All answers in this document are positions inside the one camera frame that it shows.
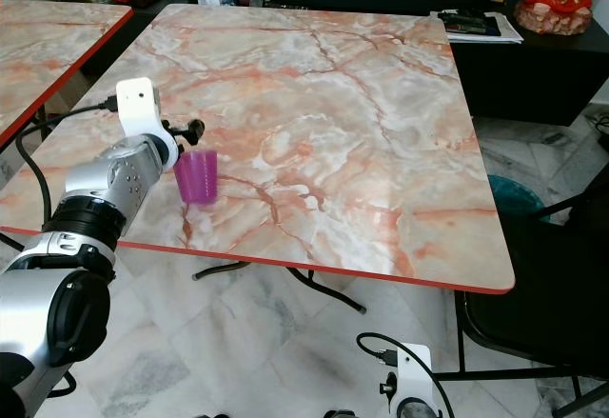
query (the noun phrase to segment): tiled floor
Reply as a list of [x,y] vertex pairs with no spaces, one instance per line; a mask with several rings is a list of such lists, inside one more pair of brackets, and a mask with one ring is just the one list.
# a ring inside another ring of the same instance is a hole
[[[584,116],[571,128],[488,119],[477,119],[476,126],[488,172],[524,183],[546,203],[582,190],[609,160]],[[0,265],[11,256],[0,249]],[[251,266],[193,282],[191,273],[222,262],[133,249],[118,256],[108,339],[72,368],[77,391],[48,400],[38,418],[192,418],[221,411],[231,418],[321,418],[335,408],[386,417],[378,384],[388,369],[355,345],[367,330],[428,345],[434,370],[457,366],[449,291],[318,278],[364,303],[368,313],[361,315],[277,267]],[[530,366],[469,340],[466,352],[471,368]],[[551,406],[573,394],[562,380],[445,387],[460,418],[546,418]],[[609,402],[574,416],[609,417]]]

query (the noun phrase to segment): purple plastic cup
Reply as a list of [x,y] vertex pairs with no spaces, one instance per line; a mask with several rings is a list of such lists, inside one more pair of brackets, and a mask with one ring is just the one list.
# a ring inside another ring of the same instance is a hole
[[182,153],[173,167],[182,200],[210,204],[218,194],[218,153],[213,149]]

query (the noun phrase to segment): paper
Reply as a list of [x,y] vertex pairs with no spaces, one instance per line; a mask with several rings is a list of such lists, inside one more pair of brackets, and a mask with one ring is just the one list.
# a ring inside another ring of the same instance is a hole
[[[445,13],[456,13],[456,10],[443,10]],[[484,43],[484,44],[521,44],[524,39],[507,20],[505,15],[495,11],[485,13],[488,17],[494,17],[497,20],[497,25],[501,36],[496,35],[477,35],[477,34],[461,34],[448,32],[448,40],[452,43]],[[430,16],[438,18],[438,12],[432,11]]]

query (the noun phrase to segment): marble table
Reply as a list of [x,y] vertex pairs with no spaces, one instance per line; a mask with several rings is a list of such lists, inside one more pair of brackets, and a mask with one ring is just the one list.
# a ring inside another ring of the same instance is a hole
[[[172,124],[206,123],[219,197],[185,205],[172,172],[122,244],[503,293],[514,274],[440,21],[173,5],[80,106],[148,76]],[[67,170],[121,138],[116,115],[64,121],[34,154],[54,203]],[[28,168],[0,226],[41,225]]]
[[125,6],[0,2],[0,149],[132,14]]

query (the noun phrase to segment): red table edge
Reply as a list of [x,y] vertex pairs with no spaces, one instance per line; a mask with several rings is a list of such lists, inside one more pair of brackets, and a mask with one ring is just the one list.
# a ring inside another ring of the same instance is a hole
[[[5,232],[12,232],[14,234],[27,234],[27,235],[35,235],[40,232],[32,229],[20,229],[20,228],[10,228],[8,226],[0,226],[0,230]],[[329,272],[329,273],[340,273],[341,275],[353,275],[356,277],[363,278],[374,278],[389,282],[400,282],[407,283],[411,285],[423,285],[427,287],[433,288],[442,288],[442,289],[452,289],[454,291],[467,291],[467,292],[477,292],[480,294],[505,294],[510,291],[514,287],[514,283],[510,288],[507,289],[488,289],[488,288],[479,288],[479,287],[468,287],[465,285],[453,285],[444,282],[436,282],[433,280],[422,280],[418,278],[408,278],[408,277],[398,277],[396,275],[386,275],[382,273],[374,273],[374,272],[364,272],[361,270],[352,270],[352,269],[337,269],[337,268],[329,268],[326,266],[315,266],[311,264],[302,264],[302,263],[292,263],[290,261],[280,261],[277,259],[265,259],[265,258],[256,258],[254,256],[242,256],[237,254],[229,254],[229,253],[214,253],[211,251],[200,251],[197,249],[179,249],[177,247],[164,247],[160,245],[151,245],[151,244],[140,244],[138,242],[127,242],[119,240],[118,245],[121,247],[127,247],[128,249],[147,249],[152,251],[161,251],[165,253],[177,253],[177,254],[188,254],[190,256],[204,256],[207,258],[218,258],[218,259],[230,259],[234,261],[247,261],[250,263],[257,264],[267,264],[271,266],[281,266],[284,268],[295,268],[295,269],[311,269],[317,270],[319,272]]]
[[72,64],[68,70],[61,74],[57,80],[55,80],[45,92],[43,92],[38,99],[36,99],[24,112],[19,115],[15,121],[13,121],[3,132],[0,132],[0,149],[5,145],[8,145],[13,136],[20,130],[30,118],[42,107],[51,96],[58,91],[68,79],[79,70],[88,59],[97,52],[108,40],[112,37],[125,23],[133,16],[133,9],[129,8],[128,12],[125,13],[116,23],[114,23],[110,29],[102,35],[97,42],[95,42],[83,55],[78,58],[74,64]]

